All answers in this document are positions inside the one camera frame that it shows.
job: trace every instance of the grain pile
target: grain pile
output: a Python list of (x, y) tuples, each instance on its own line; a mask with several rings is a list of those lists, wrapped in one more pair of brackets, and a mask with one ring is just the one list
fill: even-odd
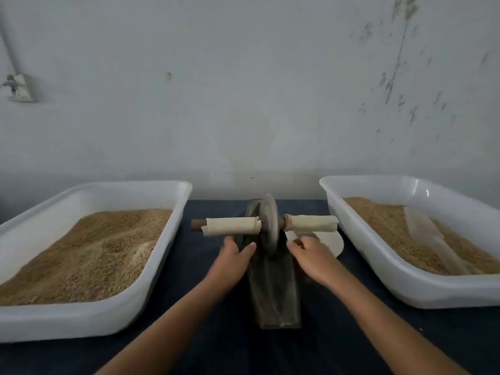
[(144, 209), (83, 217), (0, 285), (0, 306), (95, 302), (120, 293), (141, 274), (171, 214)]
[[(377, 204), (362, 197), (350, 197), (345, 201), (405, 261), (424, 271), (450, 275), (432, 248), (418, 245), (410, 237), (403, 205)], [(500, 273), (498, 260), (441, 222), (433, 222), (472, 274)]]

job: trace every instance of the white plastic tray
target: white plastic tray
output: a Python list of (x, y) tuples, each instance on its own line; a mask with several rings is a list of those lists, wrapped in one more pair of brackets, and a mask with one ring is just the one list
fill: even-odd
[(101, 211), (173, 209), (141, 275), (126, 290), (98, 302), (0, 307), (0, 342), (115, 333), (142, 311), (177, 232), (192, 186), (188, 182), (82, 184), (0, 225), (0, 283), (65, 235), (82, 217)]
[(418, 208), (500, 258), (500, 210), (427, 180), (409, 176), (327, 176), (330, 213), (385, 286), (417, 308), (500, 305), (500, 274), (441, 276), (400, 258), (343, 198), (366, 197), (384, 204)]

